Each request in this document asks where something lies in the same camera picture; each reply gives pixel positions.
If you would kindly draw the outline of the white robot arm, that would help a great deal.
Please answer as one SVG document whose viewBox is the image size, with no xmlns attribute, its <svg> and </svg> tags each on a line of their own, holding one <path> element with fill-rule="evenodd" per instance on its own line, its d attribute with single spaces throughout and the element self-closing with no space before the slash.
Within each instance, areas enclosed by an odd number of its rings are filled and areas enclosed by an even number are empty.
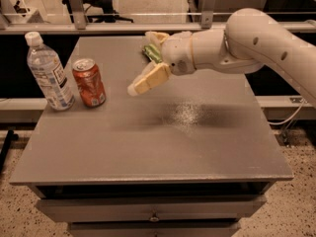
<svg viewBox="0 0 316 237">
<path fill-rule="evenodd" d="M 137 96 L 165 83 L 170 76 L 212 69 L 226 74 L 249 74 L 268 66 L 309 104 L 316 107 L 316 46 L 293 35 L 256 9 L 233 13 L 225 28 L 173 35 L 145 34 L 161 54 L 128 86 Z"/>
</svg>

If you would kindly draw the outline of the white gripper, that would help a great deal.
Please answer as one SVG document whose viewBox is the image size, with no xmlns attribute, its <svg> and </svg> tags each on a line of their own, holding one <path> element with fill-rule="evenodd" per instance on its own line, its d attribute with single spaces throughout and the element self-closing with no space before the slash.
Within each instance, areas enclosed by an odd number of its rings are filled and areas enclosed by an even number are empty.
<svg viewBox="0 0 316 237">
<path fill-rule="evenodd" d="M 127 87 L 127 93 L 130 96 L 144 94 L 168 81 L 171 72 L 177 76 L 195 73 L 196 69 L 192 56 L 192 35 L 191 32 L 181 32 L 171 36 L 162 32 L 146 32 L 146 45 L 152 45 L 159 50 L 164 62 L 155 63 L 151 61 L 148 63 L 141 74 Z"/>
</svg>

